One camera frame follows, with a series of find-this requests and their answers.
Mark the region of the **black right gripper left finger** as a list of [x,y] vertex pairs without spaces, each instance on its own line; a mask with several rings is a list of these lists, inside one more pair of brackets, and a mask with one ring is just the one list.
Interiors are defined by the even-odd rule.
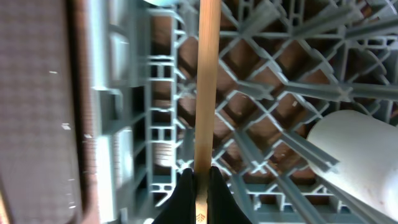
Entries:
[[195,181],[191,168],[185,169],[164,209],[153,224],[195,224]]

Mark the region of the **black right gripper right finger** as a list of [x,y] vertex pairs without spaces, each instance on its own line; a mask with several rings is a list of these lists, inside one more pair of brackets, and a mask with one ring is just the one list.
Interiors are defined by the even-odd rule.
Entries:
[[233,198],[220,170],[210,168],[208,186],[208,223],[209,224],[251,224]]

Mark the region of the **white green cup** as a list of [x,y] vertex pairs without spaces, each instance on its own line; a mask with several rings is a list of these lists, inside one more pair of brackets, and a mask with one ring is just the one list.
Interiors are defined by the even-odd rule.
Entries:
[[342,191],[397,220],[397,128],[353,110],[330,113],[310,130],[310,143],[338,160],[311,169]]

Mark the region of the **wooden chopstick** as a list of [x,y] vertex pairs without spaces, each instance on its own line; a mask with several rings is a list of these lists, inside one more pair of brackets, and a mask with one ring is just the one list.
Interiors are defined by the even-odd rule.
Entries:
[[194,150],[194,174],[197,183],[194,218],[196,224],[206,224],[208,221],[207,200],[213,151],[220,17],[220,0],[200,1]]

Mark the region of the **light blue bowl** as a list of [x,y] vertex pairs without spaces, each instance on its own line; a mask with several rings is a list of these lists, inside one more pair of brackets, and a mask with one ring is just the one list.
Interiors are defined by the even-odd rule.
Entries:
[[155,5],[155,6],[171,6],[173,4],[179,3],[180,0],[144,0],[145,2],[148,2],[149,4]]

